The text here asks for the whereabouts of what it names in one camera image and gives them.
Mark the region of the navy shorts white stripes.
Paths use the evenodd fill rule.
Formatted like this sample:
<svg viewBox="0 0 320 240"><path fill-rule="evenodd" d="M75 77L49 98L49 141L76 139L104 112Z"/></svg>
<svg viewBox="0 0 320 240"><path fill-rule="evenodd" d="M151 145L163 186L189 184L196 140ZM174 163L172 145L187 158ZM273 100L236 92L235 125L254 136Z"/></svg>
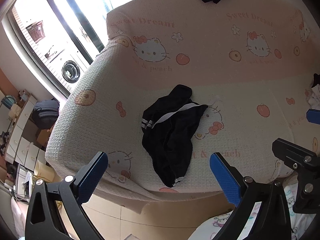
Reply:
<svg viewBox="0 0 320 240"><path fill-rule="evenodd" d="M142 115L142 146L152 159L154 171L169 188L187 173L193 153L191 139L208 108L193 102L192 92L188 86L176 85Z"/></svg>

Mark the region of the white and dark clothes pile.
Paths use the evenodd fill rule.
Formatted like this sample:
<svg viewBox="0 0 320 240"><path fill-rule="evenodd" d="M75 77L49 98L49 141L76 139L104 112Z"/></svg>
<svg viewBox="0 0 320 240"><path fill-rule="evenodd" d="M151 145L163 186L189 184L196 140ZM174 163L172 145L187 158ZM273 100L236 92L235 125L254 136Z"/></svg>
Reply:
<svg viewBox="0 0 320 240"><path fill-rule="evenodd" d="M311 109L320 110L319 74L317 73L313 75L313 83L308 96L308 104Z"/></svg>

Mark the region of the white drawer cabinet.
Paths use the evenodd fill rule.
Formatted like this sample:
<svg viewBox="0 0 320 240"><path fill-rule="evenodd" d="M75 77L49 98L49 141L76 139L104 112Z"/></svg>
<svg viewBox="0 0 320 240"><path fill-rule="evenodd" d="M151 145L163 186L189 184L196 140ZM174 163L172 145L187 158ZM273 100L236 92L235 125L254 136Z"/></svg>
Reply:
<svg viewBox="0 0 320 240"><path fill-rule="evenodd" d="M22 165L29 171L34 171L38 160L45 162L44 146L37 142L40 130L34 124L31 114L37 99L28 96L19 115L9 128L9 139L4 150L4 160Z"/></svg>

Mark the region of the cardboard box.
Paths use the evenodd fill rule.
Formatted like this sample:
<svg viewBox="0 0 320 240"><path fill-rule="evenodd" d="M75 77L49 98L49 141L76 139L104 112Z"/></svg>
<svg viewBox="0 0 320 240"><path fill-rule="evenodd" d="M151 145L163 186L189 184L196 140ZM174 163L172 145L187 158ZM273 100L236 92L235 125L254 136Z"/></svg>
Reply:
<svg viewBox="0 0 320 240"><path fill-rule="evenodd" d="M42 129L39 132L39 135L37 136L36 141L43 147L46 147L48 144L48 140L50 138L50 135L52 133L53 127L50 129Z"/></svg>

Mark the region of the pink cream Hello Kitty blanket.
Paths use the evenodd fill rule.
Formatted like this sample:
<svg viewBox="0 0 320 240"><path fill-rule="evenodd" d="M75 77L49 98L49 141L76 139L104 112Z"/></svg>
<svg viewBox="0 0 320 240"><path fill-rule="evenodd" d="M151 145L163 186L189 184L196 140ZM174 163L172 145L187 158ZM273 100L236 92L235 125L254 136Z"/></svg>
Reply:
<svg viewBox="0 0 320 240"><path fill-rule="evenodd" d="M105 152L96 195L135 211L218 193L214 152L261 183L289 176L272 142L319 152L319 126L305 117L319 25L300 5L133 0L112 10L108 43L61 111L46 160L65 177Z"/></svg>

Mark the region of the dark blue backpack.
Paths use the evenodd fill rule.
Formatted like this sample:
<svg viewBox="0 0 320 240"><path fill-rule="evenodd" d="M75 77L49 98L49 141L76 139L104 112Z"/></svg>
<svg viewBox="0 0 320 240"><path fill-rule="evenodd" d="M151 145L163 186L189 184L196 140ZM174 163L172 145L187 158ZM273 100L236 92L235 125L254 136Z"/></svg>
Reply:
<svg viewBox="0 0 320 240"><path fill-rule="evenodd" d="M37 102L32 119L39 129L50 129L59 117L60 103L56 99Z"/></svg>

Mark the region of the washing machine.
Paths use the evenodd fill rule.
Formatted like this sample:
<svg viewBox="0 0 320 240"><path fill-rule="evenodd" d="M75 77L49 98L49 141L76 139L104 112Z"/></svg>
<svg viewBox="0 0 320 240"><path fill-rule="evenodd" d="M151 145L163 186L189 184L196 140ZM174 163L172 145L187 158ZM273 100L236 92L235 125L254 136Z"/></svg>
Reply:
<svg viewBox="0 0 320 240"><path fill-rule="evenodd" d="M68 83L76 83L80 78L80 68L78 64L72 60L68 60L63 64L61 72L63 78Z"/></svg>

